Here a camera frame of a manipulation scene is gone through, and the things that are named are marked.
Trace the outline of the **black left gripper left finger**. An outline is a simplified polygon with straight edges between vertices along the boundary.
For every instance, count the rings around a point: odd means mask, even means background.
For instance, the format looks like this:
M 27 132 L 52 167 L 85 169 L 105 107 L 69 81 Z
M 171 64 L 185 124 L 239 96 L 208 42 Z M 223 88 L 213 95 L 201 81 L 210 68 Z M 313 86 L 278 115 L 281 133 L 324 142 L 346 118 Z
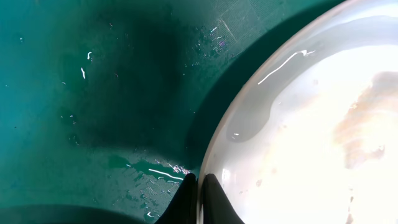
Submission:
M 197 190 L 195 174 L 187 174 L 169 206 L 155 224 L 196 224 Z

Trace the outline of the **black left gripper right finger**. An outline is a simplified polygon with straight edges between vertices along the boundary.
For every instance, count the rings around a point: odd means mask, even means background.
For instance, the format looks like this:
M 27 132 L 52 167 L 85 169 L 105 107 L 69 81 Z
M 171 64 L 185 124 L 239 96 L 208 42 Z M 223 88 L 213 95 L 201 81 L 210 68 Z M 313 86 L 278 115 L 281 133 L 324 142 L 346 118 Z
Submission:
M 214 174 L 205 176 L 201 199 L 204 224 L 244 224 Z

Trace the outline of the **light blue plate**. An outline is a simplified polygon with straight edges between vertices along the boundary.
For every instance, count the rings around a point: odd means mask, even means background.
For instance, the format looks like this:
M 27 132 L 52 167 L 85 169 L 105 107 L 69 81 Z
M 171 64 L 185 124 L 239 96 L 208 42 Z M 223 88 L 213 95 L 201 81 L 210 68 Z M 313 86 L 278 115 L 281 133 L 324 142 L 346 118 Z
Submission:
M 276 50 L 220 121 L 200 192 L 207 174 L 244 223 L 396 223 L 397 1 L 345 1 Z

